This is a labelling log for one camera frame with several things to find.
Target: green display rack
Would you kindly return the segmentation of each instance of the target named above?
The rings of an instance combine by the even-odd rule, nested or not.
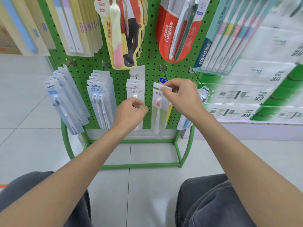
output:
[[[148,0],[148,24],[145,27],[145,37],[142,42],[142,53],[141,57],[137,59],[138,63],[142,63],[145,65],[146,69],[146,93],[145,93],[145,105],[150,109],[146,114],[143,120],[143,129],[151,128],[151,107],[152,107],[152,91],[153,91],[153,82],[159,82],[159,79],[167,77],[168,79],[172,78],[185,78],[191,79],[196,83],[199,82],[196,75],[191,74],[189,72],[190,68],[194,65],[195,60],[199,54],[202,43],[206,37],[207,31],[211,24],[211,21],[214,17],[216,9],[218,7],[220,0],[210,0],[207,11],[203,18],[202,24],[199,28],[198,34],[193,43],[192,49],[188,56],[177,63],[169,63],[166,62],[159,53],[158,45],[155,37],[155,26],[157,22],[158,10],[160,7],[161,0]],[[103,70],[101,61],[109,61],[109,53],[106,46],[106,40],[104,36],[104,31],[102,31],[102,39],[103,39],[103,47],[100,49],[98,53],[94,54],[94,57],[77,57],[77,56],[67,56],[60,40],[59,34],[57,32],[54,21],[51,17],[50,11],[48,9],[47,3],[45,0],[38,0],[41,10],[43,12],[46,23],[49,27],[49,31],[52,35],[52,38],[55,42],[56,49],[49,50],[51,56],[49,57],[49,61],[54,70],[57,69],[58,66],[63,66],[63,63],[67,64],[68,61],[75,61],[77,66],[70,66],[69,70],[74,78],[74,82],[77,85],[77,88],[84,99],[84,102],[91,114],[89,117],[89,124],[84,126],[84,129],[100,129],[96,116],[94,114],[91,102],[89,100],[89,96],[86,90],[86,80],[89,79],[90,73],[93,70]],[[160,65],[168,65],[166,72],[160,71]],[[119,105],[124,99],[126,99],[126,82],[129,78],[129,70],[115,70],[112,67],[105,68],[105,70],[110,71],[111,77],[113,77],[113,84],[116,95],[116,103]],[[169,117],[168,124],[166,129],[176,129],[177,124],[180,119],[180,113],[177,112],[174,108]],[[71,145],[69,142],[67,127],[61,121],[62,128],[62,136],[63,141],[66,147],[66,151],[70,157],[70,159],[74,158],[74,153],[71,149]],[[125,169],[125,168],[147,168],[147,167],[164,167],[164,166],[177,166],[181,168],[189,154],[191,149],[191,144],[194,137],[195,127],[192,126],[190,130],[190,136],[187,143],[186,151],[183,157],[180,155],[179,147],[177,144],[177,140],[181,134],[181,131],[177,131],[175,138],[171,140],[123,140],[121,143],[172,143],[177,152],[178,160],[177,163],[146,163],[146,164],[126,164],[126,165],[105,165],[102,169]],[[94,141],[90,140],[86,131],[81,134],[84,141],[84,149],[87,149],[90,144]]]

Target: right hand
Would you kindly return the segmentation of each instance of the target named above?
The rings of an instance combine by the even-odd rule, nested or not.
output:
[[[172,79],[164,83],[171,87],[172,92],[162,87],[161,91],[172,105],[187,119],[194,119],[201,112],[206,111],[201,102],[197,85],[189,79]]]

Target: left arm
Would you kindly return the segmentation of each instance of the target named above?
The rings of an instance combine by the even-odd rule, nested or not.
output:
[[[89,148],[0,213],[2,227],[62,227],[91,181],[120,141],[143,119],[148,108],[135,98],[123,101],[114,126]]]

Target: forearm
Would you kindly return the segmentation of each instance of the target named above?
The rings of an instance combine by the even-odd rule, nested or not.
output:
[[[0,226],[62,227],[127,131],[112,128],[0,213]]]
[[[207,111],[193,118],[258,227],[302,224],[303,193],[227,131]]]

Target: colgate toothbrush package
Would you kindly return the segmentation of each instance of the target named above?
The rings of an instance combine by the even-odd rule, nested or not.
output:
[[[209,2],[161,0],[155,33],[163,59],[175,63],[188,55]]]

